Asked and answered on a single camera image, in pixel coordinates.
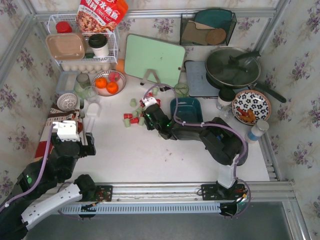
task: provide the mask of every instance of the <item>green cutting board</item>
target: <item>green cutting board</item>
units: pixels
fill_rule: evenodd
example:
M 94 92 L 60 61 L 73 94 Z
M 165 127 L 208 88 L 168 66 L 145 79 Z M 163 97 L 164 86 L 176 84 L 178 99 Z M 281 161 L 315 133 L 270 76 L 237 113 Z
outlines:
M 179 81 L 185 53 L 183 46 L 130 34 L 126 40 L 124 72 L 143 79 L 147 70 L 153 69 L 161 83 L 174 87 Z M 147 80 L 157 82 L 153 74 Z

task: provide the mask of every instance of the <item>black bracket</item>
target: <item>black bracket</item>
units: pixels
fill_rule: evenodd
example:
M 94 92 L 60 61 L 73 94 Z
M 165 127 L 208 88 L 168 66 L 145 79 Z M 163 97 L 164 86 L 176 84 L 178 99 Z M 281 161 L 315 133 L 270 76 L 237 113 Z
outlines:
M 91 219 L 95 216 L 96 208 L 93 208 L 100 202 L 111 202 L 113 194 L 113 186 L 111 185 L 98 185 L 96 186 L 96 191 L 93 197 L 86 202 L 95 202 L 90 205 L 83 205 L 81 207 L 82 213 L 92 213 L 92 214 L 80 214 L 79 217 L 82 219 L 88 218 Z
M 235 182 L 229 189 L 222 187 L 218 183 L 201 185 L 201 195 L 204 201 L 236 201 L 238 198 L 241 198 L 245 192 L 245 185 L 238 182 Z

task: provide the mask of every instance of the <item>gray floor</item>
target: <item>gray floor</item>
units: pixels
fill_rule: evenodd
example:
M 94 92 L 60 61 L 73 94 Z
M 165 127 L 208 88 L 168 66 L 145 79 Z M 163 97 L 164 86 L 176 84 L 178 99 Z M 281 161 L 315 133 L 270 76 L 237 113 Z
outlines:
M 281 203 L 253 203 L 238 219 L 218 214 L 119 214 L 77 221 L 51 215 L 27 240 L 290 240 Z

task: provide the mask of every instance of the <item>bottle cap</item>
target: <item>bottle cap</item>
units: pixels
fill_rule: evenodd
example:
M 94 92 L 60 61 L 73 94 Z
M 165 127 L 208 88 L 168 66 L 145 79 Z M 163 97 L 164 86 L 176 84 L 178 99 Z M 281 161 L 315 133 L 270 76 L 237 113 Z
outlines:
M 105 35 L 101 33 L 93 34 L 89 37 L 89 46 L 94 49 L 99 49 L 105 46 L 108 42 L 108 39 Z
M 256 127 L 263 132 L 266 132 L 269 129 L 269 123 L 267 123 L 265 120 L 258 120 L 256 122 Z
M 236 93 L 231 88 L 223 87 L 219 91 L 219 98 L 225 102 L 232 102 L 235 97 Z
M 58 34 L 72 33 L 72 28 L 67 21 L 60 21 L 55 25 Z

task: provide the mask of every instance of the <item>pan lid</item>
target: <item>pan lid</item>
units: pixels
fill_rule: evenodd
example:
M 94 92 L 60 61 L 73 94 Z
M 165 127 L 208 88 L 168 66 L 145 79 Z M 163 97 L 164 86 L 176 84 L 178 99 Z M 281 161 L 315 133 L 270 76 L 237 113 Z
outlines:
M 261 67 L 255 57 L 259 52 L 246 52 L 236 47 L 222 47 L 210 53 L 205 61 L 208 74 L 227 86 L 245 87 L 254 83 Z

